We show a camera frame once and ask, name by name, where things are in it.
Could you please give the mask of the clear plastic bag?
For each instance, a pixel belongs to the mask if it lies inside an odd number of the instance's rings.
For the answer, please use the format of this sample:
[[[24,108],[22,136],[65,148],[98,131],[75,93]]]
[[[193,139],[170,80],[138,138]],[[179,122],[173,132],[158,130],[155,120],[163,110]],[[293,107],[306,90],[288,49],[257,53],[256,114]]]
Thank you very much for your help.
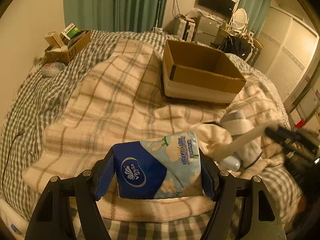
[[[62,62],[47,63],[42,67],[41,74],[43,77],[55,77],[65,67],[66,65]]]

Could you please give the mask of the green curtain left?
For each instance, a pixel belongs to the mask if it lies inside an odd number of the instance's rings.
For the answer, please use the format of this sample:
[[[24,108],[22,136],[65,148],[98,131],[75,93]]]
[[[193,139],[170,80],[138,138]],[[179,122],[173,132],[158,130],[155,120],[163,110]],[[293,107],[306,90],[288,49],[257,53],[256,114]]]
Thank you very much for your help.
[[[167,0],[63,0],[66,24],[141,33],[161,27]]]

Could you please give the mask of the silver mini fridge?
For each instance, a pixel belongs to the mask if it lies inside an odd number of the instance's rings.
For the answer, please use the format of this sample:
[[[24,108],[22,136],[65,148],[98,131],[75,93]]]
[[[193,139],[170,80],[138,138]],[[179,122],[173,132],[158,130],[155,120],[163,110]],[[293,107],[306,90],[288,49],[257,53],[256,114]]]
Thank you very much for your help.
[[[210,46],[214,43],[220,23],[210,18],[199,16],[195,18],[193,41]]]

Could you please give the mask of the white grey insulated bottle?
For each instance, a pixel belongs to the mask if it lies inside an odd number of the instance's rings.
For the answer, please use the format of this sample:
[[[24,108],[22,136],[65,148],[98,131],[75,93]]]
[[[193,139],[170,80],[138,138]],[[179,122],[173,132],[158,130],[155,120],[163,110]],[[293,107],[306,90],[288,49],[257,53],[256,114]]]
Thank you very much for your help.
[[[225,114],[220,126],[226,129],[233,139],[231,155],[219,162],[219,165],[232,171],[249,168],[262,156],[261,135],[254,135],[254,126],[241,110]]]

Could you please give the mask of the green gingham bed cover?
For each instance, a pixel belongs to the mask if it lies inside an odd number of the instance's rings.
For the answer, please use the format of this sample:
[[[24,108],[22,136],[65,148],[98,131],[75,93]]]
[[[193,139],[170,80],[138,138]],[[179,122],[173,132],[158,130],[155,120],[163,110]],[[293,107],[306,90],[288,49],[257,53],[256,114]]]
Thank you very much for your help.
[[[35,170],[36,179],[28,185],[23,171],[35,167],[42,153],[42,137],[47,126],[54,123],[81,86],[87,73],[106,61],[118,41],[145,42],[158,55],[171,35],[152,32],[108,33],[94,30],[91,42],[55,77],[43,77],[42,64],[36,65],[22,83],[1,131],[1,210],[18,230],[27,228],[39,193],[37,185],[44,174]],[[277,120],[289,125],[287,113],[272,81],[240,57],[228,58],[246,78],[246,84],[227,108],[241,110],[252,124]],[[224,110],[202,103],[178,103],[164,96],[161,70],[157,67],[126,66],[110,69],[103,81],[107,85],[104,116],[98,129],[116,139],[130,139],[133,134],[143,138],[178,132],[198,122],[218,121]]]

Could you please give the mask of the black bag on chair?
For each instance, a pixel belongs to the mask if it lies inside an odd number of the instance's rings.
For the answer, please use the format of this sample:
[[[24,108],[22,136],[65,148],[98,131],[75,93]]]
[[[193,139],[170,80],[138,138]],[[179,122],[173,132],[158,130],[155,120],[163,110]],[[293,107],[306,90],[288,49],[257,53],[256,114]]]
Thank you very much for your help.
[[[210,46],[226,54],[234,54],[246,61],[252,55],[254,41],[249,36],[228,35],[223,37],[221,41],[211,42]]]

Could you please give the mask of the black wall television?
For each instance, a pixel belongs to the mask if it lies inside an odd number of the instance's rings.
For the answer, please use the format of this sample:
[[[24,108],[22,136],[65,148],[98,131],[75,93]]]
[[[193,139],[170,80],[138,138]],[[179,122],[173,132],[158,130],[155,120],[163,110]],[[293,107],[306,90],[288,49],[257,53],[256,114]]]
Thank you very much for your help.
[[[232,0],[199,0],[198,5],[230,18],[235,2]]]

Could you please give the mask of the green white book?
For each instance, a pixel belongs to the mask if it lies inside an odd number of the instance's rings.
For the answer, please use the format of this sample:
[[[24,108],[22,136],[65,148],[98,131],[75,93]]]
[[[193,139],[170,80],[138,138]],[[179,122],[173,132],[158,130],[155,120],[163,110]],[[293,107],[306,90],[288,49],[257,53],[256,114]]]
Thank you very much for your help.
[[[68,40],[73,38],[74,36],[80,34],[82,30],[80,30],[74,23],[71,23],[69,26],[67,26],[62,32],[61,35]]]

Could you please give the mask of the open brown cardboard box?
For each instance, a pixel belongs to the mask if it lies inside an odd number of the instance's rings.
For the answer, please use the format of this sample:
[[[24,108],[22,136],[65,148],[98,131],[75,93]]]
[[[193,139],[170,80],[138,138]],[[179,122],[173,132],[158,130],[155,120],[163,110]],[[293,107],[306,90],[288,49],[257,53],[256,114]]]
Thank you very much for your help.
[[[164,92],[170,98],[226,107],[246,84],[225,53],[191,42],[167,40],[162,66]]]

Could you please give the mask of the green curtain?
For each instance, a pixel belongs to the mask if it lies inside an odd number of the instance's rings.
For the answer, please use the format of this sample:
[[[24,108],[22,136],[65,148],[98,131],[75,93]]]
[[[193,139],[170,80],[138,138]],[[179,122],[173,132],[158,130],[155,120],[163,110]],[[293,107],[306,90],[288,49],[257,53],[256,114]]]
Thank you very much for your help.
[[[238,8],[244,9],[248,18],[247,30],[257,38],[268,14],[272,0],[240,0]]]
[[[167,0],[63,0],[66,24],[141,33],[161,27]]]

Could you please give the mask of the cardboard box with clutter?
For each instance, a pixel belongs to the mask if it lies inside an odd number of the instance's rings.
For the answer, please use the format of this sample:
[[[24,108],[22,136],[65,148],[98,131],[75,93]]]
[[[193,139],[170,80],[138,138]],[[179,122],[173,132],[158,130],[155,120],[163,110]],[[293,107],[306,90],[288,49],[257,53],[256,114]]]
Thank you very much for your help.
[[[60,51],[48,47],[44,51],[44,57],[47,63],[60,62],[68,65],[90,42],[91,31],[86,30],[78,37],[71,39]]]

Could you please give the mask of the white oval vanity mirror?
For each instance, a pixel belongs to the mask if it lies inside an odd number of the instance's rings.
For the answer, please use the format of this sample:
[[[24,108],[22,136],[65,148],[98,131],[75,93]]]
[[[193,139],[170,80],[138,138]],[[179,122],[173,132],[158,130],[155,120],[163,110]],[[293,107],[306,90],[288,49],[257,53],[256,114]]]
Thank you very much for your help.
[[[233,14],[230,21],[230,28],[234,31],[244,31],[248,25],[248,16],[245,9],[237,9]]]

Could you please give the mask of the green curtain right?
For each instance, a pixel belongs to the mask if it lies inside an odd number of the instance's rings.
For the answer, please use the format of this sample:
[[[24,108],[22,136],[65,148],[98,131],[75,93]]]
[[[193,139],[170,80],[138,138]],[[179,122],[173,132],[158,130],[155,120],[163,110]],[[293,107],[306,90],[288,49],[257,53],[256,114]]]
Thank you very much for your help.
[[[248,18],[247,30],[257,38],[268,14],[272,0],[240,0],[238,8],[244,9]]]

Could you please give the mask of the white sliding wardrobe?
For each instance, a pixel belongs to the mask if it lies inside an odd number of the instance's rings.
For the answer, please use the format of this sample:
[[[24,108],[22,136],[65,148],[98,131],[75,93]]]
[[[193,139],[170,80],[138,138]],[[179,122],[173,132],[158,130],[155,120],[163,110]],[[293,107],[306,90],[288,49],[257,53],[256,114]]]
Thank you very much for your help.
[[[258,41],[263,48],[254,68],[273,82],[281,100],[285,101],[308,70],[319,35],[292,14],[270,7]]]

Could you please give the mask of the blue Vinda tissue pack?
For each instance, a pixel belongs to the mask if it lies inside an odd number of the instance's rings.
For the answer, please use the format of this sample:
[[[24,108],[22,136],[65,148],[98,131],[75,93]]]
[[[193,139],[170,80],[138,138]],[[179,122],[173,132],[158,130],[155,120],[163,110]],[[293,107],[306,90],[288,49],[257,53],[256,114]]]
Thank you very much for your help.
[[[194,132],[116,144],[114,165],[121,198],[167,199],[202,194]]]

